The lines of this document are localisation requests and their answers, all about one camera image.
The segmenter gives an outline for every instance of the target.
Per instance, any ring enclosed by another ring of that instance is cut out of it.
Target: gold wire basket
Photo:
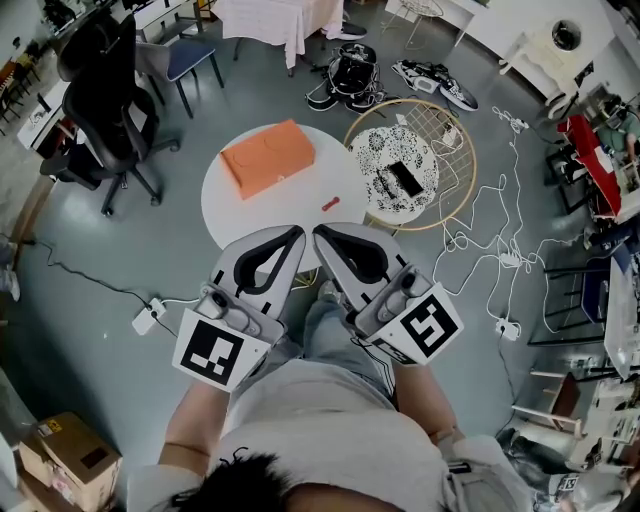
[[[476,153],[469,134],[449,112],[417,99],[391,100],[368,110],[349,128],[344,139],[349,147],[353,139],[370,128],[392,127],[400,124],[414,131],[433,150],[438,166],[438,185],[434,199],[425,206],[420,216],[402,225],[393,225],[376,218],[383,226],[398,231],[422,231],[438,226],[453,217],[465,205],[476,183]],[[454,126],[459,139],[452,146],[442,144],[447,131]]]

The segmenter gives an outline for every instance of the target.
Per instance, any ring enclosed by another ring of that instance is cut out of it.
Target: black hair
[[[169,506],[180,512],[251,511],[284,512],[288,477],[277,472],[275,455],[236,456],[221,459],[199,489],[171,498]]]

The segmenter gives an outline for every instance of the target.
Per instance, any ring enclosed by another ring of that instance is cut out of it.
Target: jeans
[[[291,359],[331,364],[349,370],[391,400],[389,390],[369,355],[351,342],[351,333],[342,324],[343,317],[344,309],[334,300],[322,298],[314,302],[305,319],[303,346],[286,336],[278,341],[262,366],[234,390],[232,401],[235,402],[252,385]]]

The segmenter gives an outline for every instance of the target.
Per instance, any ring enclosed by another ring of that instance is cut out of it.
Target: gray t-shirt
[[[291,488],[302,483],[332,485],[407,512],[531,509],[526,486],[495,439],[445,442],[441,451],[372,386],[347,370],[322,363],[289,361],[232,404],[213,465],[219,459],[232,460],[240,447],[248,448],[243,456],[277,455],[275,469],[291,478]],[[474,489],[486,498],[479,501],[487,507],[469,506],[474,500],[465,496],[465,482],[450,474],[447,461],[482,468],[484,476],[473,483],[482,480]],[[185,469],[141,468],[129,479],[127,511],[162,510],[156,507],[167,498],[200,483]]]

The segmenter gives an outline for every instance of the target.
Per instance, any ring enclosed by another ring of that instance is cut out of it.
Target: socket
[[[496,322],[496,332],[511,341],[516,341],[520,337],[520,329],[504,318]]]
[[[144,308],[142,311],[140,311],[140,313],[138,313],[138,316],[133,319],[133,322],[131,322],[133,328],[140,336],[144,336],[145,334],[147,334],[149,332],[149,329],[151,329],[157,323],[156,319],[159,320],[160,318],[162,318],[162,315],[167,312],[167,308],[162,305],[160,299],[152,299],[149,305],[151,306],[150,310]],[[151,316],[152,312],[156,313],[156,318],[153,318],[153,316]]]

